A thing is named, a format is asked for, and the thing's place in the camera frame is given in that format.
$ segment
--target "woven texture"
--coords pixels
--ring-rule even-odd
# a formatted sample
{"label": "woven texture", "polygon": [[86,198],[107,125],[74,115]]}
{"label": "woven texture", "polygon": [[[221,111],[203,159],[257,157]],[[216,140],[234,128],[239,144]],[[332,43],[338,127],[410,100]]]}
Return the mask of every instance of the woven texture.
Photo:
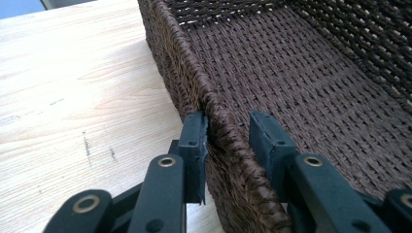
{"label": "woven texture", "polygon": [[[402,51],[395,39],[388,48],[396,52],[386,49],[393,61],[383,67],[371,51],[358,53],[359,42],[317,22],[322,8],[345,14],[339,9],[350,4],[325,1],[315,10],[316,3],[306,3],[139,1],[148,44],[181,118],[204,110],[210,119],[207,181],[227,232],[291,230],[248,145],[252,109],[275,116],[300,151],[326,157],[357,190],[382,198],[411,188],[410,47]],[[402,38],[407,25],[397,29]],[[370,46],[381,50],[385,40]]]}
{"label": "woven texture", "polygon": [[412,114],[411,0],[291,0],[290,3],[301,17]]}

